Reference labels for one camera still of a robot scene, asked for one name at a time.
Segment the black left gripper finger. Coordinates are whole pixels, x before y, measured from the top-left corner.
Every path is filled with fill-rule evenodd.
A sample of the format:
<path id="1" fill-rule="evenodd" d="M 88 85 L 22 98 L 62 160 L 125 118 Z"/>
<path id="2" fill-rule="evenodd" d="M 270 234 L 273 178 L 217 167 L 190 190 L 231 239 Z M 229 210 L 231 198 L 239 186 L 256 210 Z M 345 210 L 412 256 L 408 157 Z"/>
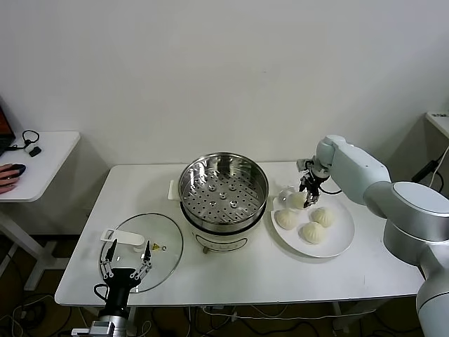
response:
<path id="1" fill-rule="evenodd" d="M 114 252 L 116 248 L 116 239 L 112 242 L 112 245 L 107 249 L 105 257 L 100 260 L 100 270 L 104 280 L 112 278 L 114 273 L 112 272 L 111 262 L 113 261 Z"/>
<path id="2" fill-rule="evenodd" d="M 147 273 L 152 268 L 151 258 L 152 258 L 151 244 L 150 241 L 148 241 L 142 258 L 142 264 L 136 271 L 134 271 L 134 273 L 131 276 L 132 279 L 142 281 L 145 278 Z"/>

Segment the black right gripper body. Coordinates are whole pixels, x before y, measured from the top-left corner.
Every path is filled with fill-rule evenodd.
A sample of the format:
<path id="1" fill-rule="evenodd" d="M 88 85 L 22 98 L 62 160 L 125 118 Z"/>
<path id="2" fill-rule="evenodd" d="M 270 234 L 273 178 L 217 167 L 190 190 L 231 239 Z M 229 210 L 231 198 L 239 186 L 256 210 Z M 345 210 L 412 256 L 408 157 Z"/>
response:
<path id="1" fill-rule="evenodd" d="M 311 194 L 318 194 L 319 188 L 325 182 L 324 178 L 315 176 L 312 172 L 307 172 L 303 176 L 303 185 Z"/>

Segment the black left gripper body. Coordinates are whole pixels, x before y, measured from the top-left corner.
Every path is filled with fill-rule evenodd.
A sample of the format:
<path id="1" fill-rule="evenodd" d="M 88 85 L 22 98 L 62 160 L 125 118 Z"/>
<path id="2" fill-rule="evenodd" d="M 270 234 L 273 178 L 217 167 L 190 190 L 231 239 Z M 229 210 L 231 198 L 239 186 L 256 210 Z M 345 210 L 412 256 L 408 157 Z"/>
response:
<path id="1" fill-rule="evenodd" d="M 128 304 L 130 291 L 139 285 L 139 278 L 135 276 L 134 268 L 113 268 L 112 277 L 105 280 L 108 286 L 108 295 L 105 302 L 105 308 L 124 309 Z"/>

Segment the person's bare hand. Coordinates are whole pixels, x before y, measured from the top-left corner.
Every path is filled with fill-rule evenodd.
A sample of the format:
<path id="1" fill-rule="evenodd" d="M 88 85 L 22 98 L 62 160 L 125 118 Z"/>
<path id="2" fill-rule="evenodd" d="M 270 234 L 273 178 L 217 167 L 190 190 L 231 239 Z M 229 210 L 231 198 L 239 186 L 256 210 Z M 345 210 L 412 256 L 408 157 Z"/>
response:
<path id="1" fill-rule="evenodd" d="M 20 176 L 25 172 L 26 166 L 23 164 L 5 164 L 1 166 L 0 172 L 0 193 L 4 194 L 16 188 Z"/>

